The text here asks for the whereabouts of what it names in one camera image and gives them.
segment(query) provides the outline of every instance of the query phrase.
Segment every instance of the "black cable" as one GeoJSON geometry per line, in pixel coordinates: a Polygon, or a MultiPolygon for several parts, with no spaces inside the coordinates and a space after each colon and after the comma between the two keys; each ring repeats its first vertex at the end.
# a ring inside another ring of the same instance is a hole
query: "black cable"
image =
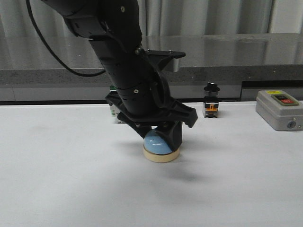
{"type": "Polygon", "coordinates": [[[33,11],[32,11],[32,8],[31,8],[31,5],[30,5],[30,1],[29,0],[26,0],[26,4],[27,4],[27,11],[28,11],[28,14],[29,14],[29,18],[36,30],[36,32],[38,33],[38,36],[40,37],[41,41],[43,42],[44,46],[48,49],[48,51],[51,53],[51,55],[63,66],[65,67],[69,72],[77,75],[77,76],[81,76],[81,77],[95,77],[95,76],[99,76],[103,73],[105,73],[105,70],[102,70],[98,73],[93,73],[93,74],[82,74],[82,73],[79,73],[79,72],[76,72],[74,70],[72,70],[71,68],[69,68],[54,52],[53,50],[51,49],[51,47],[48,45],[48,43],[46,42],[46,40],[44,39],[40,29],[38,28],[38,25],[35,21],[35,18],[34,18],[34,15],[33,15],[33,11]]]}

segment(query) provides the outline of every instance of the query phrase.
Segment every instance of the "curtain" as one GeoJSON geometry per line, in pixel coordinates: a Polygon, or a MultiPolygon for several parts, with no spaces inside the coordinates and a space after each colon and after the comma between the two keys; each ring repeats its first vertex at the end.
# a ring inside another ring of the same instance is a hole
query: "curtain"
{"type": "MultiPolygon", "coordinates": [[[[72,36],[62,17],[31,0],[45,36],[72,36]]],[[[138,0],[143,35],[301,33],[303,0],[138,0]]],[[[36,37],[24,0],[0,0],[0,37],[36,37]]]]}

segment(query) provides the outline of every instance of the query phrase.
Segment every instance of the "red button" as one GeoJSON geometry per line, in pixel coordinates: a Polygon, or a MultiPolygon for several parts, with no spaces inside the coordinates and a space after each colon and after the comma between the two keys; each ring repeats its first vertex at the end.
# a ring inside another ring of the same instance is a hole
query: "red button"
{"type": "Polygon", "coordinates": [[[288,103],[294,103],[293,102],[293,100],[290,100],[290,99],[282,99],[282,100],[280,100],[282,103],[286,103],[286,104],[288,104],[288,103]]]}

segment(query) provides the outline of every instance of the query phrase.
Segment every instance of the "push button box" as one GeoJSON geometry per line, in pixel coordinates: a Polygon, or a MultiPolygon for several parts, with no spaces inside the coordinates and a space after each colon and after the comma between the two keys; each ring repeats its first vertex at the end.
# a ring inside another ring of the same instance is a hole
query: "push button box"
{"type": "Polygon", "coordinates": [[[275,130],[303,129],[303,104],[284,91],[259,91],[256,111],[275,130]]]}

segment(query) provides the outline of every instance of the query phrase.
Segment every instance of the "yellow label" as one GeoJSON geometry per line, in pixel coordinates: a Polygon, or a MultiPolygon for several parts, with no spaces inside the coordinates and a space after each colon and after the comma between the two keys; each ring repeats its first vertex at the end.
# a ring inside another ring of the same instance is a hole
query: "yellow label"
{"type": "Polygon", "coordinates": [[[267,91],[269,94],[282,94],[281,91],[267,91]]]}

